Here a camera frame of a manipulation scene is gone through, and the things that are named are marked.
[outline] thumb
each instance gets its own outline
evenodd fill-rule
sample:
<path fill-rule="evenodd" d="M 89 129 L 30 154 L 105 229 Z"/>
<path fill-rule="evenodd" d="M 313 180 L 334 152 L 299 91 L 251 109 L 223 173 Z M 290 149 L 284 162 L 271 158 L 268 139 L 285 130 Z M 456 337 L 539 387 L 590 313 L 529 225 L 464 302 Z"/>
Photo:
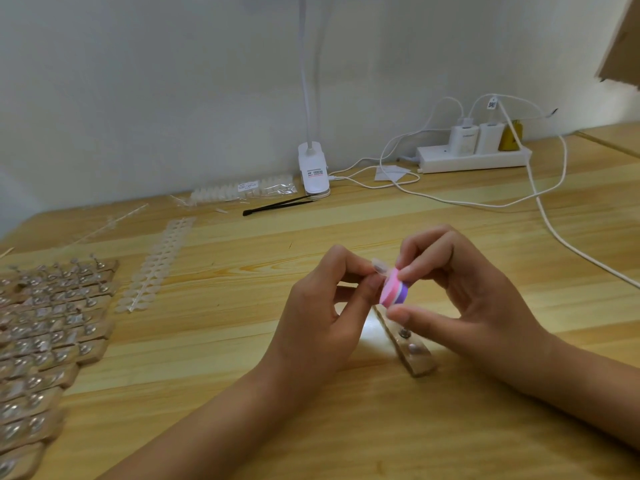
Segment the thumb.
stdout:
<path fill-rule="evenodd" d="M 384 281 L 385 277 L 378 273 L 364 278 L 348 300 L 336 325 L 354 333 L 361 332 L 371 307 L 378 303 L 380 287 Z"/>
<path fill-rule="evenodd" d="M 456 352 L 462 352 L 469 334 L 469 323 L 430 312 L 419 306 L 394 305 L 387 318 Z"/>

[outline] hand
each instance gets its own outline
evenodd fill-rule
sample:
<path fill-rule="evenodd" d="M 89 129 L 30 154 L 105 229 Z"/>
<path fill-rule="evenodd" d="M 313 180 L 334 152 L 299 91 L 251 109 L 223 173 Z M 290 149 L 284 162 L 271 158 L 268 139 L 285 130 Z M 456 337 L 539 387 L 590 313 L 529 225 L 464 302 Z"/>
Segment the hand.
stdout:
<path fill-rule="evenodd" d="M 356 288 L 339 282 L 359 283 Z M 294 400 L 329 380 L 356 348 L 378 302 L 384 277 L 370 261 L 333 246 L 318 266 L 293 285 L 273 340 L 260 365 Z M 346 302 L 338 315 L 335 304 Z"/>
<path fill-rule="evenodd" d="M 460 319 L 407 305 L 389 307 L 389 319 L 473 359 L 521 392 L 536 395 L 545 386 L 560 340 L 542 328 L 512 282 L 466 237 L 450 226 L 408 237 L 396 268 L 401 281 L 439 284 Z"/>

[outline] pink nail buffer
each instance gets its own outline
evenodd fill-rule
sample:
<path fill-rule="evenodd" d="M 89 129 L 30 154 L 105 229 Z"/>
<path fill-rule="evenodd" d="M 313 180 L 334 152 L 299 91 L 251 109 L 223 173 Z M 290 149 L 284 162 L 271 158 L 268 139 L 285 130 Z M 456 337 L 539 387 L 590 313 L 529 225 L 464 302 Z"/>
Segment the pink nail buffer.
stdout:
<path fill-rule="evenodd" d="M 387 281 L 382 288 L 382 294 L 380 295 L 380 305 L 388 308 L 391 305 L 398 305 L 404 303 L 406 295 L 409 291 L 407 285 L 398 280 L 398 270 L 393 268 L 389 272 Z"/>

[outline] white wall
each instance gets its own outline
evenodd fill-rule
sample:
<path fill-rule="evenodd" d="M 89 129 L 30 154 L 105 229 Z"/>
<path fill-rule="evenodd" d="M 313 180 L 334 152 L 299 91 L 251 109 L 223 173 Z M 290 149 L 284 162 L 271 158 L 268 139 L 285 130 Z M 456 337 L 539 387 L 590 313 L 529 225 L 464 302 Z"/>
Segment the white wall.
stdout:
<path fill-rule="evenodd" d="M 563 132 L 640 118 L 635 88 L 594 77 L 626 1 L 309 0 L 329 165 L 378 154 L 443 95 L 530 98 Z M 0 235 L 42 210 L 294 170 L 297 18 L 297 0 L 0 0 Z"/>

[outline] small white paper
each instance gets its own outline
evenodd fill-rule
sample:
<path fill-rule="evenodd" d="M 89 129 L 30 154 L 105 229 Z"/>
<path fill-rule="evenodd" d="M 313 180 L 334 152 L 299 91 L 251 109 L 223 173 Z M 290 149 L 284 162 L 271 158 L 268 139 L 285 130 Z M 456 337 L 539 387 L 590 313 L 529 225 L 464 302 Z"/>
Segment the small white paper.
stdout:
<path fill-rule="evenodd" d="M 238 192 L 247 192 L 256 188 L 258 188 L 257 180 L 255 182 L 245 182 L 244 184 L 238 185 Z"/>
<path fill-rule="evenodd" d="M 376 177 L 375 177 L 376 181 L 391 180 L 392 182 L 397 182 L 404 175 L 406 175 L 411 171 L 397 165 L 384 165 L 384 169 L 385 170 L 382 171 L 380 167 L 376 168 Z"/>
<path fill-rule="evenodd" d="M 489 99 L 489 104 L 486 105 L 486 108 L 489 111 L 493 111 L 497 107 L 498 107 L 498 98 L 496 96 L 493 96 L 491 99 Z"/>

